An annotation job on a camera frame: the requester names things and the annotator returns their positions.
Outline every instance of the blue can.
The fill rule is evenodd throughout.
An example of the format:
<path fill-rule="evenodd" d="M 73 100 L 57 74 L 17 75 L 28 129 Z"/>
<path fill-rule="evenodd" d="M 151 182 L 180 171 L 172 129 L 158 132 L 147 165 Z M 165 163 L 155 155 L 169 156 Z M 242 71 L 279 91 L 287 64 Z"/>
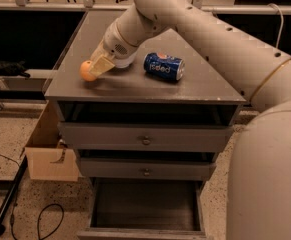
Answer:
<path fill-rule="evenodd" d="M 144 60 L 144 69 L 149 74 L 178 81 L 184 74 L 185 63 L 182 59 L 166 54 L 149 53 Z"/>

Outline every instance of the white cable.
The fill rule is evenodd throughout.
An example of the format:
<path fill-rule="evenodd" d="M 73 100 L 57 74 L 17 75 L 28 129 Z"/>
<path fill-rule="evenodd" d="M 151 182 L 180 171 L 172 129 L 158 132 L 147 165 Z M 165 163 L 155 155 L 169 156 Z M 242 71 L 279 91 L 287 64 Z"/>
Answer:
<path fill-rule="evenodd" d="M 283 26 L 284 26 L 284 16 L 283 16 L 283 12 L 282 10 L 279 8 L 279 6 L 277 4 L 269 4 L 269 6 L 271 6 L 272 8 L 276 9 L 280 16 L 281 16 L 281 26 L 279 28 L 279 32 L 278 32 L 278 37 L 277 37 L 277 41 L 276 41 L 276 48 L 278 48 L 279 42 L 281 40 L 281 34 L 282 34 L 282 30 L 283 30 Z"/>

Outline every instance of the orange ball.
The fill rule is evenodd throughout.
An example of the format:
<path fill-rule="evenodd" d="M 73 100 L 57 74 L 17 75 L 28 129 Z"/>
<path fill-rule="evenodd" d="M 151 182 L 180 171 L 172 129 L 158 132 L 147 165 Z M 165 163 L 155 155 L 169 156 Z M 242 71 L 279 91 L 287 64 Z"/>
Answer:
<path fill-rule="evenodd" d="M 86 60 L 84 61 L 82 64 L 81 64 L 81 67 L 80 67 L 80 74 L 81 74 L 81 77 L 85 80 L 85 81 L 95 81 L 96 80 L 96 76 L 94 76 L 93 74 L 91 74 L 89 72 L 89 67 L 91 66 L 91 63 L 92 61 L 90 60 Z"/>

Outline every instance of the drawer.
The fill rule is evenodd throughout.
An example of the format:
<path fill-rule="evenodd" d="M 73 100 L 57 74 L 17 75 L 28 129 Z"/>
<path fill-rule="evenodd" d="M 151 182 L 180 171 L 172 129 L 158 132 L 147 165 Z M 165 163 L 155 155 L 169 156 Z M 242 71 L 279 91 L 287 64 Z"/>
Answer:
<path fill-rule="evenodd" d="M 96 179 L 81 240 L 206 239 L 201 185 L 192 181 Z"/>
<path fill-rule="evenodd" d="M 81 158 L 77 163 L 83 176 L 100 178 L 208 181 L 215 170 L 214 163 L 179 161 Z"/>
<path fill-rule="evenodd" d="M 74 149 L 222 152 L 232 127 L 60 123 L 66 144 Z"/>

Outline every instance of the cardboard box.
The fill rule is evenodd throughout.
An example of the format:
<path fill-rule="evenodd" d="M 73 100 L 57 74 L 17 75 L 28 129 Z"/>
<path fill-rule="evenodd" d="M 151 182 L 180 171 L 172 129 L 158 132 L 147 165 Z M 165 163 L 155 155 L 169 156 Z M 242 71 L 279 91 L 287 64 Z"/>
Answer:
<path fill-rule="evenodd" d="M 47 103 L 25 147 L 32 180 L 78 180 L 75 153 L 60 144 L 58 121 L 54 107 Z"/>

